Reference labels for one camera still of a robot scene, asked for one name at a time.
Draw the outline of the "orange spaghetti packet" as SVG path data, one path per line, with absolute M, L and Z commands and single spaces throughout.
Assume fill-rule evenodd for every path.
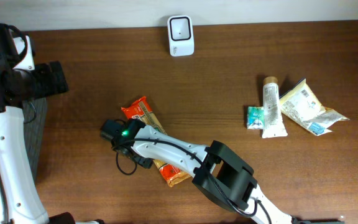
M 135 100 L 129 107 L 121 107 L 127 119 L 138 119 L 147 125 L 151 125 L 155 130 L 160 133 L 166 134 L 160 121 L 157 119 L 153 110 L 147 102 L 146 96 Z M 159 170 L 161 176 L 166 181 L 169 187 L 190 178 L 190 175 L 185 171 L 171 165 L 164 161 L 154 159 L 154 164 Z

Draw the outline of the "teal tissue pack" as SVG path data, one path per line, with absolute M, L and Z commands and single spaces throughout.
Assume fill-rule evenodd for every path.
M 247 108 L 247 129 L 264 128 L 264 107 L 249 106 Z

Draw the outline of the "white tube with tan cap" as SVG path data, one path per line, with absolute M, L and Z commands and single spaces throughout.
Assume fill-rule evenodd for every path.
M 288 136 L 283 123 L 276 77 L 266 77 L 263 85 L 264 128 L 263 138 Z

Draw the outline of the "cream snack bag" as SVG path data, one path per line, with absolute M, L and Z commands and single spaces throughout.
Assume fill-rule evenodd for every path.
M 280 97 L 281 112 L 315 136 L 330 133 L 329 129 L 338 121 L 349 118 L 318 100 L 306 79 L 301 79 L 291 90 Z

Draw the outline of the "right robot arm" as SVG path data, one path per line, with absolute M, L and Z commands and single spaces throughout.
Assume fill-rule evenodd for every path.
M 101 127 L 101 137 L 136 166 L 148 169 L 154 160 L 160 160 L 181 169 L 191 175 L 202 194 L 225 210 L 257 223 L 295 221 L 263 194 L 253 168 L 219 141 L 210 146 L 184 142 L 138 119 L 108 119 Z

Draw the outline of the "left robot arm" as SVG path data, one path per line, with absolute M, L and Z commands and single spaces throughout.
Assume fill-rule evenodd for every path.
M 25 148 L 23 104 L 68 91 L 60 62 L 36 65 L 31 38 L 0 23 L 0 223 L 74 223 L 49 216 L 35 188 Z

